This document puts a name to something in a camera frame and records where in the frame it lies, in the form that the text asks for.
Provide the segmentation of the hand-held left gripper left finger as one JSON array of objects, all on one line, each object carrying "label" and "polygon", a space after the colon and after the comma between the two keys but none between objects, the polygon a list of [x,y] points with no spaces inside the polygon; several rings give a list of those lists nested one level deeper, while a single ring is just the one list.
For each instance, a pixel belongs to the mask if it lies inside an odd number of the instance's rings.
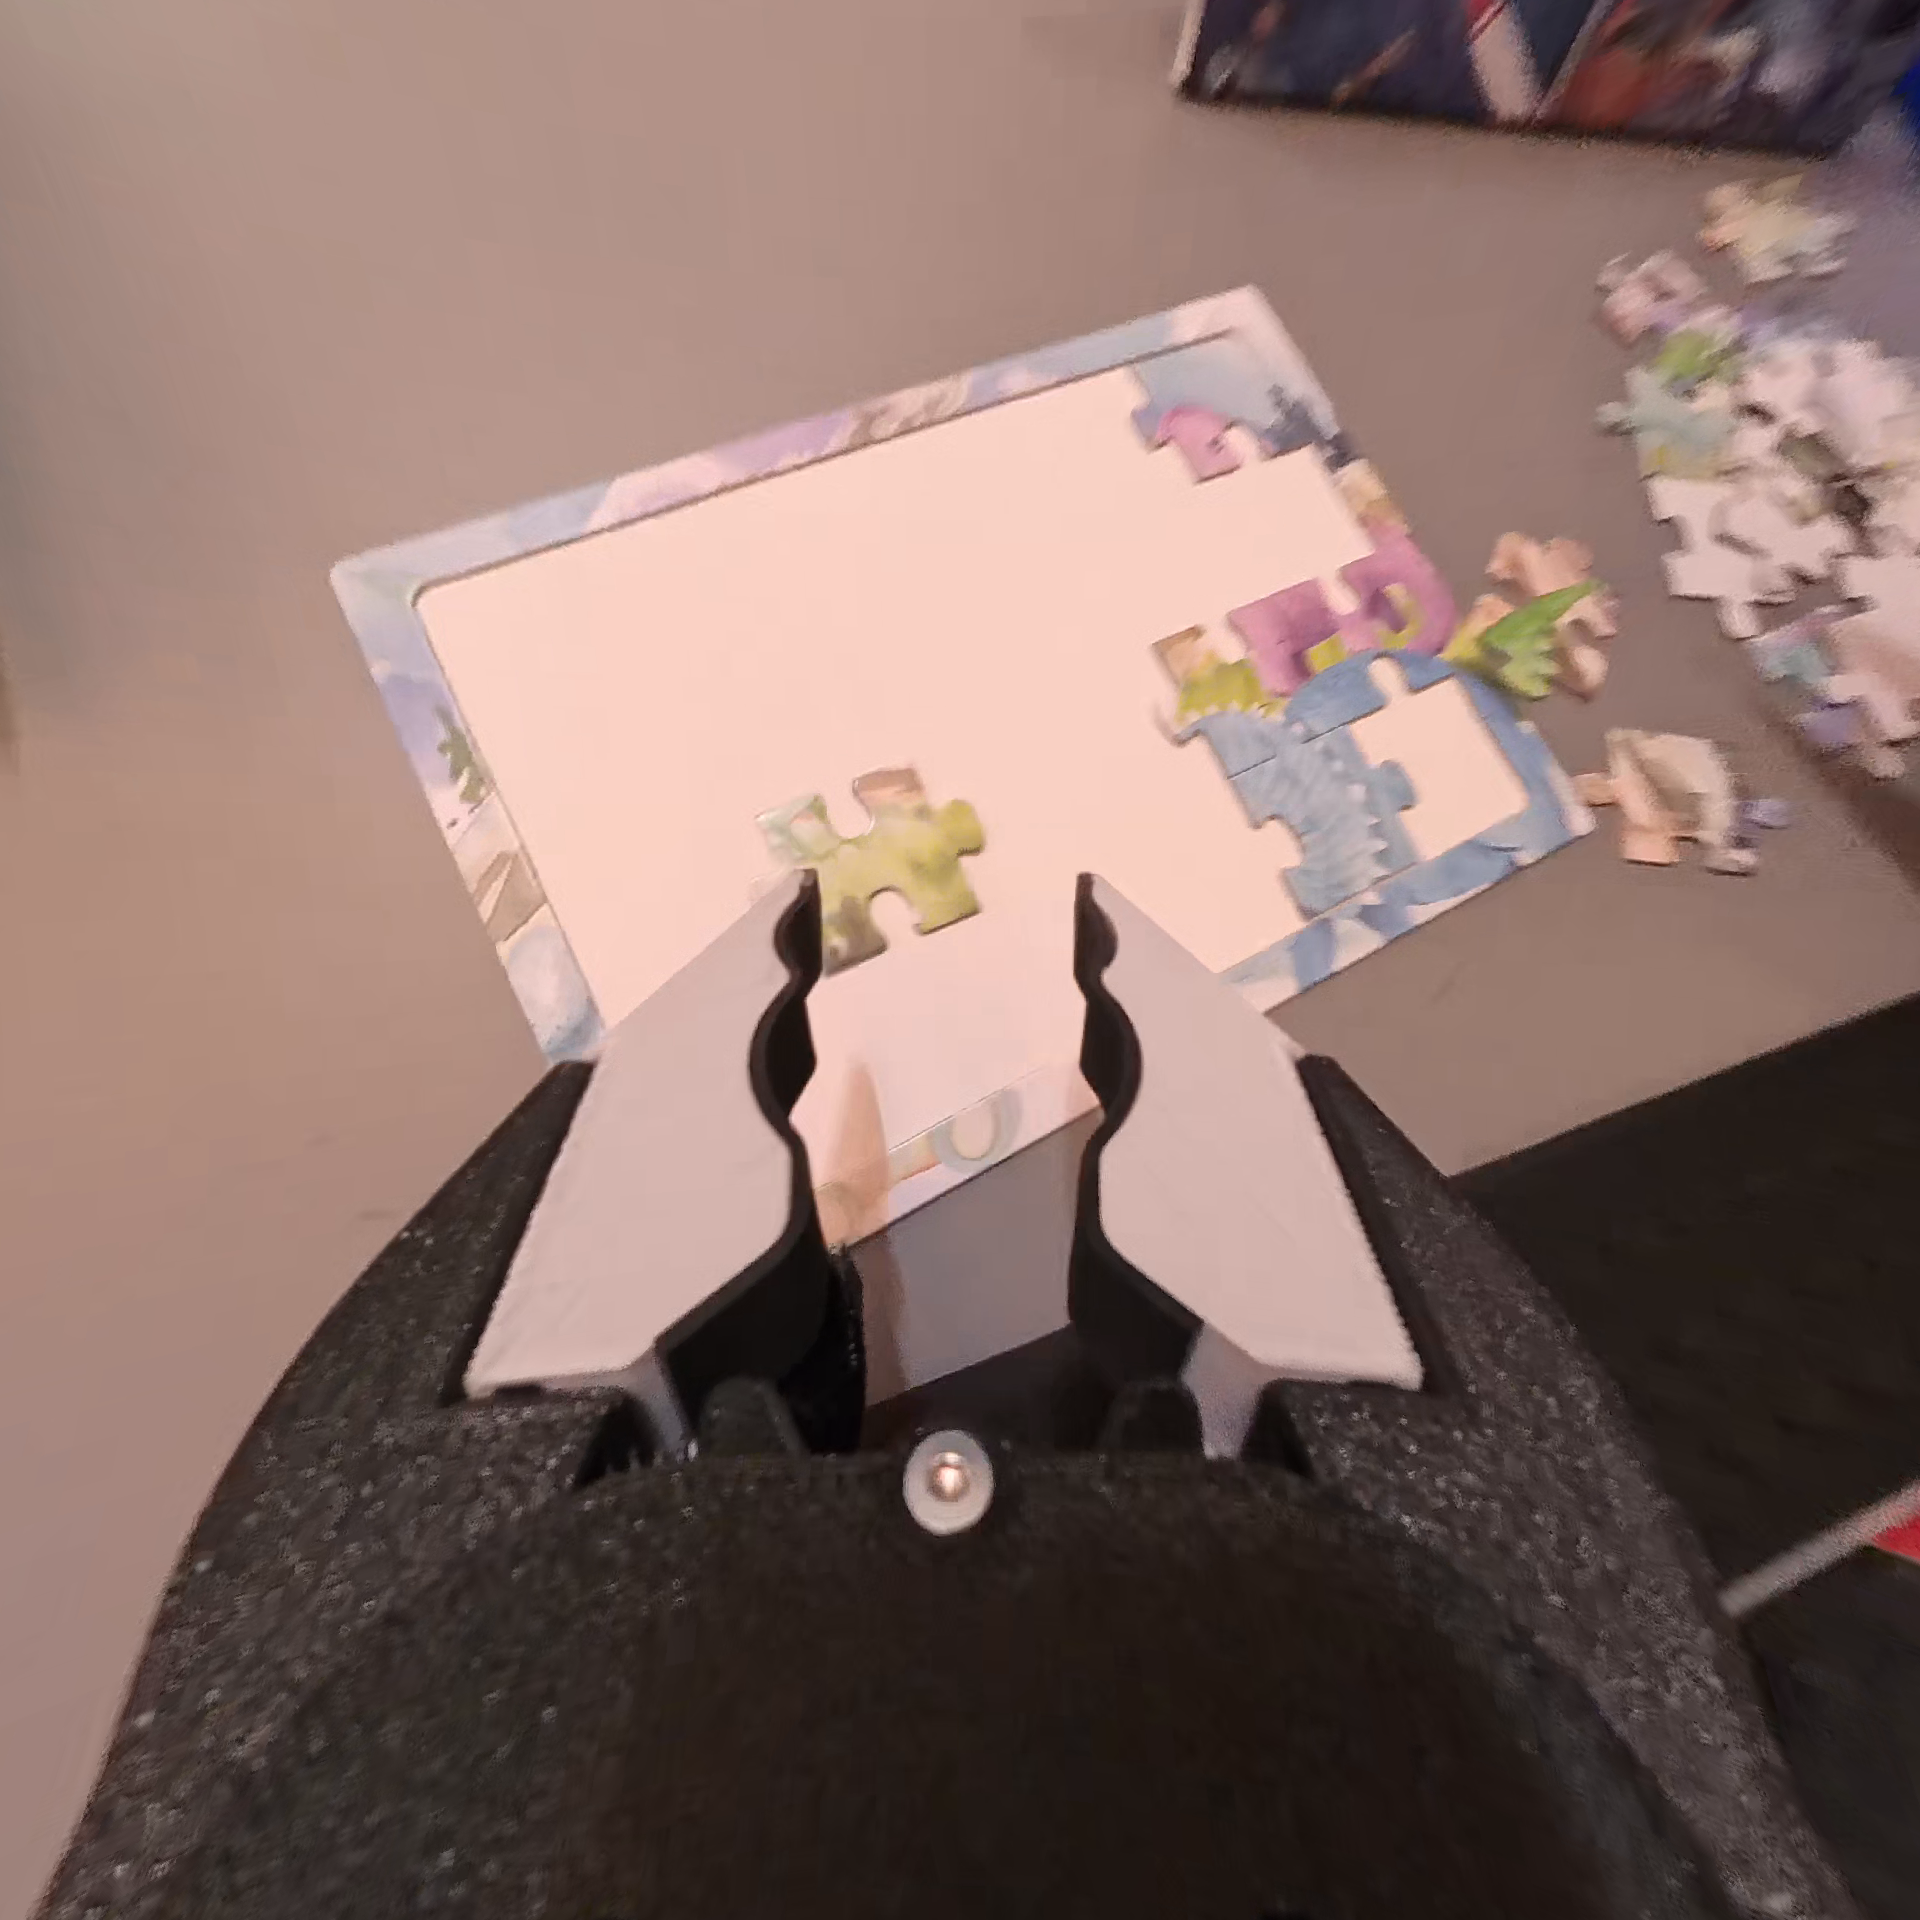
[{"label": "hand-held left gripper left finger", "polygon": [[681,1455],[717,1387],[806,1356],[829,1307],[793,1128],[819,968],[819,887],[790,873],[618,1021],[476,1335],[468,1402],[616,1388]]}]

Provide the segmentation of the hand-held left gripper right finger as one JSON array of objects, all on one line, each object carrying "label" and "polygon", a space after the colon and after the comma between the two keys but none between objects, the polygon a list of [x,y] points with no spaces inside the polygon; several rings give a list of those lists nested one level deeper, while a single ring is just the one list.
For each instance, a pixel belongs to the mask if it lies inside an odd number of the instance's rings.
[{"label": "hand-held left gripper right finger", "polygon": [[1419,1388],[1422,1359],[1308,1056],[1104,877],[1073,896],[1082,1152],[1067,1308],[1116,1387],[1180,1388],[1240,1458],[1284,1381]]}]

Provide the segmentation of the light blue printed puzzle piece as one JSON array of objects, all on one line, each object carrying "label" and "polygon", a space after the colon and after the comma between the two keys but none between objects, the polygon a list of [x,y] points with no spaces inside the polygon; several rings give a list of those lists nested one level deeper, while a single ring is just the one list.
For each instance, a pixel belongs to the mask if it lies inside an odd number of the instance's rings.
[{"label": "light blue printed puzzle piece", "polygon": [[1375,763],[1352,728],[1387,709],[1373,651],[1308,674],[1274,696],[1247,659],[1208,659],[1178,681],[1169,736],[1200,736],[1249,826],[1281,825],[1296,861],[1284,884],[1307,919],[1409,872],[1418,851],[1405,826],[1413,781]]}]

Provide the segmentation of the green printed puzzle piece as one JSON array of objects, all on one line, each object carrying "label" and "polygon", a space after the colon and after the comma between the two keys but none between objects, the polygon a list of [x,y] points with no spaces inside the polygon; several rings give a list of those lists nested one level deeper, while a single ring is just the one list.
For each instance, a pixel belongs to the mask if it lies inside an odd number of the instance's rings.
[{"label": "green printed puzzle piece", "polygon": [[912,765],[852,779],[865,811],[861,833],[839,833],[825,797],[797,797],[758,815],[769,855],[785,872],[814,872],[823,928],[823,975],[842,975],[881,957],[888,942],[874,899],[900,896],[921,937],[981,911],[966,861],[984,852],[981,820],[966,802],[935,805]]}]

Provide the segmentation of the beige printed puzzle piece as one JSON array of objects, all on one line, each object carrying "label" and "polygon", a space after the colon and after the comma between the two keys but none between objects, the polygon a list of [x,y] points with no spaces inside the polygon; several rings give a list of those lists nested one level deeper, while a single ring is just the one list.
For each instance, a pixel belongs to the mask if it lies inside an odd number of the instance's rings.
[{"label": "beige printed puzzle piece", "polygon": [[1790,807],[1752,793],[1725,750],[1695,735],[1609,728],[1605,763],[1571,781],[1591,810],[1613,810],[1618,855],[1673,869],[1687,847],[1713,877],[1748,877],[1761,838],[1790,825]]}]

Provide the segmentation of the landscape jigsaw puzzle board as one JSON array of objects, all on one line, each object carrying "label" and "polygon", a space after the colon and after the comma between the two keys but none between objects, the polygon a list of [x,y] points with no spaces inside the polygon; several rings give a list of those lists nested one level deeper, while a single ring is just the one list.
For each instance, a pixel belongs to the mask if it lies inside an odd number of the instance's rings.
[{"label": "landscape jigsaw puzzle board", "polygon": [[[1192,484],[1131,413],[1200,401],[1266,459]],[[1375,651],[1352,728],[1413,781],[1409,872],[1307,919],[1281,825],[1178,741],[1154,645],[1329,576],[1405,522],[1253,288],[395,542],[332,567],[351,634],[552,1061],[785,877],[754,820],[912,765],[966,802],[981,911],[808,1000],[797,1127],[869,1237],[1093,1107],[1073,892],[1104,877],[1266,1013],[1579,843],[1542,732],[1449,659]]]}]

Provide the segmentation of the joined printed puzzle pieces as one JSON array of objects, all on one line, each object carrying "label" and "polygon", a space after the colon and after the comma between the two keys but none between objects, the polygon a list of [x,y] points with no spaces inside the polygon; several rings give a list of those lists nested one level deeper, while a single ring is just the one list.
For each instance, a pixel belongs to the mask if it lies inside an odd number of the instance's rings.
[{"label": "joined printed puzzle pieces", "polygon": [[1364,651],[1437,656],[1458,604],[1405,522],[1365,522],[1369,549],[1328,576],[1223,613],[1223,638],[1190,627],[1154,645],[1169,682],[1167,732],[1218,710],[1275,717],[1319,672]]}]

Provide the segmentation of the pink corner puzzle piece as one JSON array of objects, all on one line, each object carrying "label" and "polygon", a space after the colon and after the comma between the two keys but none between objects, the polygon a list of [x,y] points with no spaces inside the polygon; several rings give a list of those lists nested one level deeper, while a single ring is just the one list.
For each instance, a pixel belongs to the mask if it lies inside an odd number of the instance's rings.
[{"label": "pink corner puzzle piece", "polygon": [[1192,484],[1229,477],[1268,455],[1257,433],[1200,401],[1143,401],[1131,413],[1131,427],[1149,454],[1178,455]]}]

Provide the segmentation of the pile of puzzle pieces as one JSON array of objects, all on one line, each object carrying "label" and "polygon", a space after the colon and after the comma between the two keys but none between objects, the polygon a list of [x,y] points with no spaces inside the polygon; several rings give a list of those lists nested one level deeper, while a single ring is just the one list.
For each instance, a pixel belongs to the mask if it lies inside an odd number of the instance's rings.
[{"label": "pile of puzzle pieces", "polygon": [[1596,427],[1668,535],[1673,598],[1713,615],[1803,748],[1915,785],[1915,359],[1844,330],[1857,231],[1799,177],[1709,187],[1692,245],[1596,280],[1623,350]]}]

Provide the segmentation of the grey desk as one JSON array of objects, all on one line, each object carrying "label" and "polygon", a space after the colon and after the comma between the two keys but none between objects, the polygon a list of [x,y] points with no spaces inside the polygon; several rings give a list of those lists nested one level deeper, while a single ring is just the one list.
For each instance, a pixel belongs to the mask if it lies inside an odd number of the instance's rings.
[{"label": "grey desk", "polygon": [[4,6],[4,1516],[183,1527],[540,1075],[327,569],[1256,283],[1433,553],[1656,574],[1710,173],[1189,109],[1176,6]]}]

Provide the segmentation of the printed jigsaw puzzle box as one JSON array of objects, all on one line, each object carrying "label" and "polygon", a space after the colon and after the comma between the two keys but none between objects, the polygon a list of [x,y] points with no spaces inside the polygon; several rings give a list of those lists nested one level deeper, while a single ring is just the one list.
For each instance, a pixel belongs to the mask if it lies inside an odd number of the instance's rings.
[{"label": "printed jigsaw puzzle box", "polygon": [[1190,2],[1192,102],[1829,158],[1915,61],[1915,2]]}]

